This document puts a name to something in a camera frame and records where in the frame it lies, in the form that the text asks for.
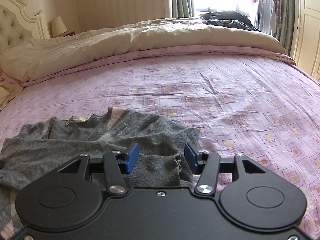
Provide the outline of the cream tufted headboard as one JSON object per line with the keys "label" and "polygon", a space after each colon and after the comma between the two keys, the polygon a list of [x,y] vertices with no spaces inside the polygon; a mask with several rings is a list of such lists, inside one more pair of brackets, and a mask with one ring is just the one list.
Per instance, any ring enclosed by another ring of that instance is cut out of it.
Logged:
{"label": "cream tufted headboard", "polygon": [[27,5],[27,0],[1,0],[1,53],[29,38],[50,38],[44,11],[29,15]]}

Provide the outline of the pink patterned bed sheet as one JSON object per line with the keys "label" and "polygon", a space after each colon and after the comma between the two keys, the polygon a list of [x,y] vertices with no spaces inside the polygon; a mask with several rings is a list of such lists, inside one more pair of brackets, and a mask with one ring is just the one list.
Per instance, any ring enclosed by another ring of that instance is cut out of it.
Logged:
{"label": "pink patterned bed sheet", "polygon": [[301,227],[319,237],[319,83],[285,59],[187,46],[101,59],[27,83],[1,111],[1,139],[24,124],[109,107],[196,127],[202,148],[276,172],[306,195]]}

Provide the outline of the cream bedside lamp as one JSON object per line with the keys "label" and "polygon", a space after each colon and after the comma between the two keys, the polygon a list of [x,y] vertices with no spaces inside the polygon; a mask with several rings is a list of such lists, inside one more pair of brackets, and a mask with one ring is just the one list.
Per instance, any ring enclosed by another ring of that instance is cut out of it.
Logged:
{"label": "cream bedside lamp", "polygon": [[51,28],[53,37],[64,36],[68,31],[61,16],[51,20]]}

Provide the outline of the grey argyle knit sweater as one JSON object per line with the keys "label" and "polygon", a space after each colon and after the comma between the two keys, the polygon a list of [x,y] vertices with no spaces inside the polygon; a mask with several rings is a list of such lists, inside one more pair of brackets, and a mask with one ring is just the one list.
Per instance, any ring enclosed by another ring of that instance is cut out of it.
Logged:
{"label": "grey argyle knit sweater", "polygon": [[23,125],[1,149],[1,239],[10,239],[22,224],[14,201],[18,191],[80,154],[101,158],[124,151],[133,142],[140,156],[125,176],[130,186],[190,186],[193,174],[184,158],[186,143],[196,145],[199,130],[152,113],[109,108],[85,121],[51,118]]}

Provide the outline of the clothes drying rack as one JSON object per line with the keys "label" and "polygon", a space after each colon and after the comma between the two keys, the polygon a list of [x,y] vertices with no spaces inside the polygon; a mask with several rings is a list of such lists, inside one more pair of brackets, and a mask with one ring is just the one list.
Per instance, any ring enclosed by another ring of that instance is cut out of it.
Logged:
{"label": "clothes drying rack", "polygon": [[276,36],[281,27],[281,0],[252,0],[257,6],[254,25],[261,32]]}

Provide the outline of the right grey-green curtain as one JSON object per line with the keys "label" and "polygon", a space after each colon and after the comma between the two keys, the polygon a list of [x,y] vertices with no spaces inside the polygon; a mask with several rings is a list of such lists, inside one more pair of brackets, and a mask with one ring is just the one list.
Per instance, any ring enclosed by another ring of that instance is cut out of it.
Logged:
{"label": "right grey-green curtain", "polygon": [[283,45],[289,54],[292,47],[295,25],[296,0],[280,0],[280,3],[281,27],[276,28],[276,39]]}

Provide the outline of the dark clothes pile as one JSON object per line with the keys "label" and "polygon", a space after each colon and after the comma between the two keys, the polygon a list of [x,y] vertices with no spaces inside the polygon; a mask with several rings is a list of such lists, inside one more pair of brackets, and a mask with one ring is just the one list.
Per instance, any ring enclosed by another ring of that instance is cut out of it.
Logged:
{"label": "dark clothes pile", "polygon": [[247,16],[236,11],[211,12],[203,14],[201,18],[207,25],[260,32]]}

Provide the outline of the cream folded duvet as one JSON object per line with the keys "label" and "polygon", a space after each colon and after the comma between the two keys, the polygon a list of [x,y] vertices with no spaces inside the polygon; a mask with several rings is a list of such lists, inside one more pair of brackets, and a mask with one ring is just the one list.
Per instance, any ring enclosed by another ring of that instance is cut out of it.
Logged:
{"label": "cream folded duvet", "polygon": [[1,71],[20,82],[34,81],[84,63],[132,51],[175,46],[239,46],[285,54],[271,35],[204,24],[199,19],[159,19],[74,36],[29,38],[1,54]]}

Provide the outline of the cream pillow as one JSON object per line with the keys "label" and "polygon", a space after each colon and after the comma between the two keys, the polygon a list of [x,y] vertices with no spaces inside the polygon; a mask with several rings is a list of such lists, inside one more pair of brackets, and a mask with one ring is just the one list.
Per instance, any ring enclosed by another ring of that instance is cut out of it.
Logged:
{"label": "cream pillow", "polygon": [[2,110],[9,101],[14,99],[20,92],[23,90],[23,87],[9,83],[8,81],[4,80],[1,75],[0,81],[0,110]]}

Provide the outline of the cream wardrobe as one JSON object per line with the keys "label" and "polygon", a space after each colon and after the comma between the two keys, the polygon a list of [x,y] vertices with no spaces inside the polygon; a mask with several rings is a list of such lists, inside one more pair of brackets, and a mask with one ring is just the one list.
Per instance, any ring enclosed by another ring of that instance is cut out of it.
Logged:
{"label": "cream wardrobe", "polygon": [[295,0],[290,55],[297,66],[319,81],[319,0]]}

